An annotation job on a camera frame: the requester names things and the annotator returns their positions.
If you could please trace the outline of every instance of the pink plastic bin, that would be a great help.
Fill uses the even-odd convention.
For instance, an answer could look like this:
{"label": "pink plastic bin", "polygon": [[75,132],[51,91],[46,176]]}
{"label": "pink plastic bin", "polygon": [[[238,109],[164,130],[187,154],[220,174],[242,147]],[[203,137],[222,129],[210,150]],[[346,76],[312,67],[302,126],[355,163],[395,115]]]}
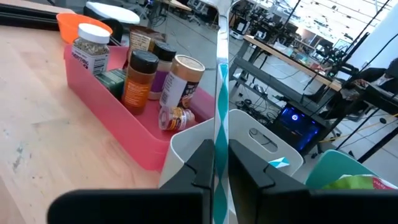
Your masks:
{"label": "pink plastic bin", "polygon": [[[127,47],[109,48],[108,70],[121,68]],[[68,45],[64,51],[68,86],[140,166],[147,170],[162,170],[170,139],[175,132],[159,129],[159,102],[148,101],[145,112],[133,116],[78,60],[72,58],[71,49]],[[209,107],[214,108],[213,97],[198,88],[192,100],[192,111],[198,122],[211,116],[213,112]]]}

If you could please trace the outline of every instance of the black lid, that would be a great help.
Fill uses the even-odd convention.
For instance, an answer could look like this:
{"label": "black lid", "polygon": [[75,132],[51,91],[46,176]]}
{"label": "black lid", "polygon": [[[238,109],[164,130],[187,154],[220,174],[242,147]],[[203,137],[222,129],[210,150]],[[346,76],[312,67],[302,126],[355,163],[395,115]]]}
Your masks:
{"label": "black lid", "polygon": [[152,52],[159,57],[159,60],[166,62],[171,62],[177,53],[177,51],[171,45],[161,41],[155,42],[155,47]]}
{"label": "black lid", "polygon": [[155,73],[159,59],[156,55],[145,50],[133,50],[130,58],[130,66],[137,72]]}

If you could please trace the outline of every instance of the white lid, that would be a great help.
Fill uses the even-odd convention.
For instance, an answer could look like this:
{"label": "white lid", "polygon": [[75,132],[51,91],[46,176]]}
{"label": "white lid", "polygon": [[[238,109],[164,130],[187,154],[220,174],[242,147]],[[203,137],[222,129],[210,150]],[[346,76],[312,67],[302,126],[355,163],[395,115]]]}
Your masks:
{"label": "white lid", "polygon": [[98,44],[109,43],[110,33],[99,26],[93,24],[79,24],[79,37]]}
{"label": "white lid", "polygon": [[139,24],[139,16],[122,7],[111,6],[98,2],[87,2],[86,7],[104,18],[116,19],[127,24]]}

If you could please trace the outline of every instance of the spice jar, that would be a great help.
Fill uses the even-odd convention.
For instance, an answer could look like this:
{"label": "spice jar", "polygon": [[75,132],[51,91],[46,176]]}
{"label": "spice jar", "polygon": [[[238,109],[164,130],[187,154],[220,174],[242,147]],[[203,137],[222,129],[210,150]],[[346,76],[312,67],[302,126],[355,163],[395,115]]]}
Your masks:
{"label": "spice jar", "polygon": [[150,52],[133,50],[131,53],[122,101],[134,115],[144,112],[158,63],[159,59]]}
{"label": "spice jar", "polygon": [[195,122],[195,115],[190,109],[163,106],[159,112],[159,128],[161,130],[184,130]]}
{"label": "spice jar", "polygon": [[155,42],[153,52],[159,58],[156,75],[152,87],[149,92],[148,99],[159,100],[162,95],[163,84],[172,68],[172,61],[176,54],[176,50],[169,44],[157,41]]}
{"label": "spice jar", "polygon": [[205,66],[198,60],[185,55],[176,55],[164,82],[160,106],[188,109],[204,72]]}
{"label": "spice jar", "polygon": [[72,56],[78,59],[92,74],[106,71],[108,65],[111,34],[104,28],[93,24],[79,24],[79,37],[73,41]]}

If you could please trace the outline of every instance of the teal bin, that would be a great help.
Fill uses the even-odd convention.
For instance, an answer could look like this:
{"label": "teal bin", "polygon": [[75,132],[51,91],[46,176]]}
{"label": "teal bin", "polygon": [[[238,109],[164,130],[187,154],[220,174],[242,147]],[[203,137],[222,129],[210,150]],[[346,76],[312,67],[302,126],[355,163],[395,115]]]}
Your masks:
{"label": "teal bin", "polygon": [[319,158],[319,161],[305,181],[305,185],[310,189],[321,189],[338,180],[344,174],[376,175],[351,156],[336,150],[327,150]]}

